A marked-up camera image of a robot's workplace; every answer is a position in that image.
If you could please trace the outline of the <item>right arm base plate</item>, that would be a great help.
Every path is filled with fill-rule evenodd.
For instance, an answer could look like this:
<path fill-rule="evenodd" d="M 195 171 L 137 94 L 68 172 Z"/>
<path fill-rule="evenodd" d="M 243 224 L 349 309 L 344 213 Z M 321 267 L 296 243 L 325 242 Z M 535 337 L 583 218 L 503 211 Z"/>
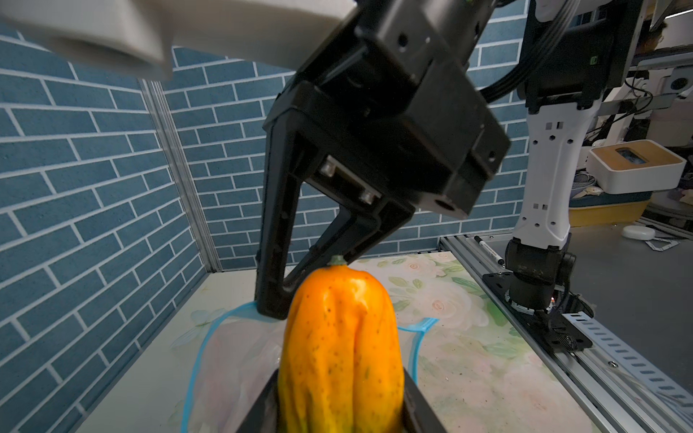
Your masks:
<path fill-rule="evenodd" d="M 579 295 L 568 288 L 568 294 L 564 290 L 555 290 L 549 285 L 547 289 L 530 287 L 530 290 L 521 292 L 521 295 L 540 294 L 541 301 L 548 289 L 552 294 L 548 297 L 546 307 L 525 307 L 511 299 L 511 289 L 514 285 L 522 285 L 511 272 L 501 274 L 484 274 L 482 280 L 485 286 L 494 292 L 494 295 L 507 306 L 511 315 L 516 318 L 521 326 L 544 351 L 549 354 L 575 353 L 593 346 L 592 341 L 580 331 L 576 325 L 568 320 L 568 317 L 585 313 L 589 319 L 593 319 L 594 310 Z"/>

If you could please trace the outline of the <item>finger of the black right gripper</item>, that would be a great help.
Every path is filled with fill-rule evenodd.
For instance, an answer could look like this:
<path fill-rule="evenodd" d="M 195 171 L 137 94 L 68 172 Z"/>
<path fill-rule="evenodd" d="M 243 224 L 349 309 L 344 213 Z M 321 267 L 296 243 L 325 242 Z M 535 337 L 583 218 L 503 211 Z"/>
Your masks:
<path fill-rule="evenodd" d="M 317 171 L 319 151 L 313 143 L 315 124 L 304 115 L 281 115 L 267 133 L 265 188 L 256 307 L 260 314 L 286 319 L 300 283 L 325 265 L 327 256 L 314 248 L 298 269 L 285 277 L 301 185 Z"/>

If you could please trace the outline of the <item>clear zip top bag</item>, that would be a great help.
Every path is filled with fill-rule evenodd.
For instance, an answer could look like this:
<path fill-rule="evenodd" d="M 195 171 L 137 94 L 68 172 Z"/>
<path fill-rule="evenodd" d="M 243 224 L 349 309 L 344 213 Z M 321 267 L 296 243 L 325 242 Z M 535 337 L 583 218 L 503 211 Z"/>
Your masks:
<path fill-rule="evenodd" d="M 270 376 L 279 371 L 286 323 L 261 317 L 254 304 L 212 323 L 191 373 L 183 431 L 236 432 Z M 402 365 L 416 385 L 418 352 L 433 324 L 424 319 L 397 325 Z"/>

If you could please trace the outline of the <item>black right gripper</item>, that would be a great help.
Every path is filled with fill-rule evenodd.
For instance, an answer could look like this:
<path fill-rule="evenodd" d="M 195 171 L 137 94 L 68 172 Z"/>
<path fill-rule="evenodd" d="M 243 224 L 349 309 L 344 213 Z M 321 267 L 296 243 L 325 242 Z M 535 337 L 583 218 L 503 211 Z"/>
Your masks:
<path fill-rule="evenodd" d="M 303 257 L 352 263 L 416 209 L 468 218 L 509 141 L 467 77 L 494 1 L 360 1 L 278 96 L 265 121 L 265 200 L 301 184 L 339 204 Z M 327 180 L 327 160 L 353 183 Z M 366 203 L 361 196 L 375 194 Z"/>

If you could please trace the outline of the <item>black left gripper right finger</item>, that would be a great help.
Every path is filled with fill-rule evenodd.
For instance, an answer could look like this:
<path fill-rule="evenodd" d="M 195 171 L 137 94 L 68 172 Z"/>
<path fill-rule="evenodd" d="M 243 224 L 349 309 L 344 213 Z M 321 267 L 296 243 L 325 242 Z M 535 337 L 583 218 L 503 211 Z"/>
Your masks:
<path fill-rule="evenodd" d="M 404 432 L 408 433 L 447 432 L 407 371 L 404 371 L 402 423 Z"/>

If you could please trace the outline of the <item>orange green toy corn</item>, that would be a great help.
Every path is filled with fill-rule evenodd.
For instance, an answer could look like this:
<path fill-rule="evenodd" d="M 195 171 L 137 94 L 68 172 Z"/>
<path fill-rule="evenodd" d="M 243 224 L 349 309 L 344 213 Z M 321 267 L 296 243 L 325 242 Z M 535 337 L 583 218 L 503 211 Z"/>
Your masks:
<path fill-rule="evenodd" d="M 281 432 L 401 432 L 404 366 L 384 286 L 337 255 L 297 290 L 278 373 Z"/>

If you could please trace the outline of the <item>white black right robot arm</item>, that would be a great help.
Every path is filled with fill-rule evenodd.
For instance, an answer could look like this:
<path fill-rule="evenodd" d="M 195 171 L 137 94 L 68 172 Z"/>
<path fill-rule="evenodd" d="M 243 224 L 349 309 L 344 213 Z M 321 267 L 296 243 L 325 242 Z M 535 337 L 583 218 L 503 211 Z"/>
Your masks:
<path fill-rule="evenodd" d="M 516 308 L 545 309 L 574 263 L 568 202 L 604 93 L 626 78 L 644 1 L 533 1 L 519 63 L 476 89 L 469 58 L 496 1 L 360 1 L 265 121 L 256 306 L 284 319 L 335 255 L 354 261 L 417 210 L 464 219 L 510 141 L 490 110 L 527 109 L 523 207 L 505 260 Z"/>

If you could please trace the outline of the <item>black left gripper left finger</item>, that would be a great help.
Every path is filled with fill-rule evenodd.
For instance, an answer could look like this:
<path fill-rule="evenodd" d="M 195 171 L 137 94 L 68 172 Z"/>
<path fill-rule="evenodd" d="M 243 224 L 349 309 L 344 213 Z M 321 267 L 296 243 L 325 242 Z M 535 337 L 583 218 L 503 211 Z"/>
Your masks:
<path fill-rule="evenodd" d="M 280 404 L 278 370 L 270 376 L 251 409 L 245 415 L 237 433 L 276 433 L 279 431 Z"/>

